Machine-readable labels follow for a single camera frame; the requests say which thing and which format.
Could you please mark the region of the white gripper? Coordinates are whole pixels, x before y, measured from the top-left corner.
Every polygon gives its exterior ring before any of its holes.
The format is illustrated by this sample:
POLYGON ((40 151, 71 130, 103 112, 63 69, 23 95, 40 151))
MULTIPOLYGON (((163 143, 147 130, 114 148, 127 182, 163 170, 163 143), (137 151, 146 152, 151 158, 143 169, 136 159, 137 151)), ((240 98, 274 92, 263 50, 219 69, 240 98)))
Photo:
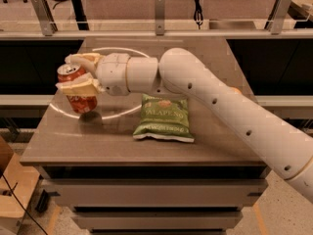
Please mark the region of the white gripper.
POLYGON ((104 58, 99 53, 70 54, 65 62, 80 64, 87 73, 73 81, 58 82, 56 87, 67 96, 91 97, 104 89, 111 96, 126 96, 129 94, 126 79, 129 60, 130 56, 123 53, 111 53, 104 58))

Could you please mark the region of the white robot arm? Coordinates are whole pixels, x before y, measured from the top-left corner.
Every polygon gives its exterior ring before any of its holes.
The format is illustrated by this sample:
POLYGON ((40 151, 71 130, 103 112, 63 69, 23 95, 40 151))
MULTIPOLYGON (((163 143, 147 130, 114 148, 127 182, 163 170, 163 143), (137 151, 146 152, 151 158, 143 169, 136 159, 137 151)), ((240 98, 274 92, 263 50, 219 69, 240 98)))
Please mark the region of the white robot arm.
POLYGON ((57 88, 74 104, 105 91, 141 93, 141 123, 133 137, 190 142, 187 111, 173 107, 193 98, 210 109, 281 178, 313 201, 313 139, 217 78, 194 54, 167 50, 161 58, 126 53, 74 54, 57 69, 57 88))

